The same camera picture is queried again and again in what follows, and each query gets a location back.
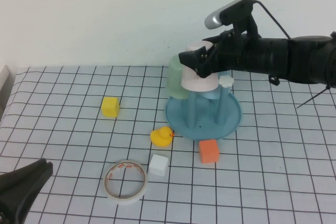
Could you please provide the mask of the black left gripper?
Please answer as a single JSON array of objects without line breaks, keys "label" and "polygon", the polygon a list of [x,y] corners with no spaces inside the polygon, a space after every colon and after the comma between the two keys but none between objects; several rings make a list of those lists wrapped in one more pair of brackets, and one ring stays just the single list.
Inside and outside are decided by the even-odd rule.
[{"label": "black left gripper", "polygon": [[1,175],[1,223],[24,223],[30,208],[53,174],[53,164],[42,158]]}]

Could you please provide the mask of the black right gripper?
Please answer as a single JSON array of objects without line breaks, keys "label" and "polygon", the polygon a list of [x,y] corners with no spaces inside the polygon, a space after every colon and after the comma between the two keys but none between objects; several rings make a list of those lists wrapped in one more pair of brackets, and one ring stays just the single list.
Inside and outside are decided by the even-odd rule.
[{"label": "black right gripper", "polygon": [[206,78],[212,73],[231,70],[231,66],[242,55],[247,42],[247,34],[235,35],[226,30],[217,36],[204,38],[214,44],[210,49],[205,46],[179,53],[180,63],[192,69],[199,77]]}]

